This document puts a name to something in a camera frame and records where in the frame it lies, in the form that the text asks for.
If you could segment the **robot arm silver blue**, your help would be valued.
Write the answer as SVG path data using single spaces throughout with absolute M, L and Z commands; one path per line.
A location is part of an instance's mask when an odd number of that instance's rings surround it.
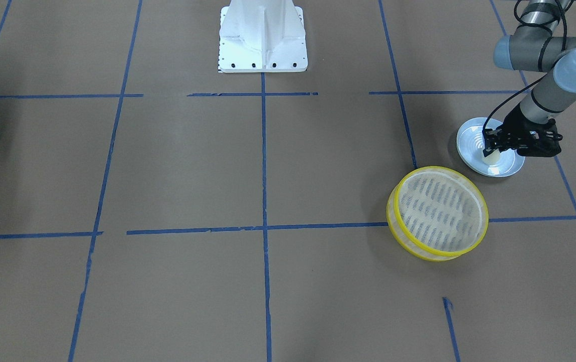
M 494 63 L 503 69 L 541 72 L 526 86 L 529 94 L 501 125 L 483 125 L 483 156 L 514 150 L 524 157 L 553 157 L 563 136 L 555 117 L 576 101 L 576 37 L 567 34 L 566 11 L 571 1 L 530 1 L 515 13 L 518 27 L 502 37 Z

